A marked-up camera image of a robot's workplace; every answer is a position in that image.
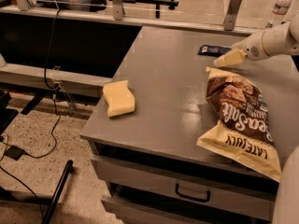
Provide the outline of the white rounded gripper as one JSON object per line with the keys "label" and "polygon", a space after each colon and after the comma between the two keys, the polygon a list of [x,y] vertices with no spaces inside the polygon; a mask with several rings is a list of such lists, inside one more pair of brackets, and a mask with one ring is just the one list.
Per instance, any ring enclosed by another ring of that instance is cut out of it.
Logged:
{"label": "white rounded gripper", "polygon": [[234,43],[231,48],[232,50],[214,61],[215,66],[226,67],[240,64],[246,57],[251,61],[265,60],[269,57],[263,48],[263,33],[250,35],[242,41]]}

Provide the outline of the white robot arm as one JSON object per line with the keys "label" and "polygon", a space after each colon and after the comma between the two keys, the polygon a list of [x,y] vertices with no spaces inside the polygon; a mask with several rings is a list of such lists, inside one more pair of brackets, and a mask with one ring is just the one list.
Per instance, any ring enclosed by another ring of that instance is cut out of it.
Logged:
{"label": "white robot arm", "polygon": [[298,224],[298,17],[233,44],[215,61],[220,69],[232,72],[240,63],[245,65],[240,73],[268,92],[270,128],[282,175],[276,195],[251,192],[256,200],[250,206],[245,202],[235,206],[253,224]]}

